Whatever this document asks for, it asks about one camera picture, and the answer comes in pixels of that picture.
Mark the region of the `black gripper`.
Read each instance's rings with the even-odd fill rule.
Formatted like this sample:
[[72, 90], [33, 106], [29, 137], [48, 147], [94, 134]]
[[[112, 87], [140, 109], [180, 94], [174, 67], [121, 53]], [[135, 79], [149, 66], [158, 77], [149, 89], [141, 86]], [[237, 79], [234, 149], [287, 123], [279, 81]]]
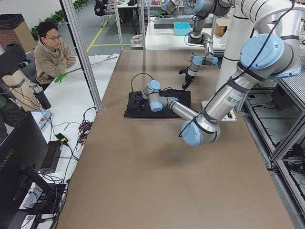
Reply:
[[138, 111], [143, 112], [145, 110], [145, 103], [146, 103], [146, 100], [138, 101]]
[[190, 84], [193, 82], [193, 80], [194, 80], [194, 76], [186, 74], [185, 82], [182, 84], [182, 89], [185, 91], [190, 86]]

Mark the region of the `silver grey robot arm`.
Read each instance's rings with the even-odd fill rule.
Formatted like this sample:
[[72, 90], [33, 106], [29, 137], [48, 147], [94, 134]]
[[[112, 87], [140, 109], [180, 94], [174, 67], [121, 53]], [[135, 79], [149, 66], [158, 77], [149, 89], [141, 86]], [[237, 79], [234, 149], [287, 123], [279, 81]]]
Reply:
[[137, 95], [140, 101], [148, 101], [153, 112], [168, 107], [185, 119], [180, 136], [190, 146], [216, 141], [220, 137], [219, 123], [243, 99], [258, 82], [266, 79], [286, 78], [301, 72], [299, 37], [259, 34], [249, 39], [241, 48], [236, 72], [211, 97], [202, 111], [181, 104], [175, 97], [160, 96], [161, 85], [152, 80]]
[[202, 32], [204, 21], [210, 15], [221, 17], [230, 11], [231, 5], [222, 0], [197, 0], [194, 6], [195, 17], [192, 30], [188, 33], [187, 42], [191, 45], [201, 45], [204, 48], [204, 55], [192, 53], [188, 68], [181, 69], [179, 74], [185, 75], [182, 89], [186, 90], [194, 80], [199, 67], [202, 65], [216, 66], [218, 59], [214, 55], [213, 37]]

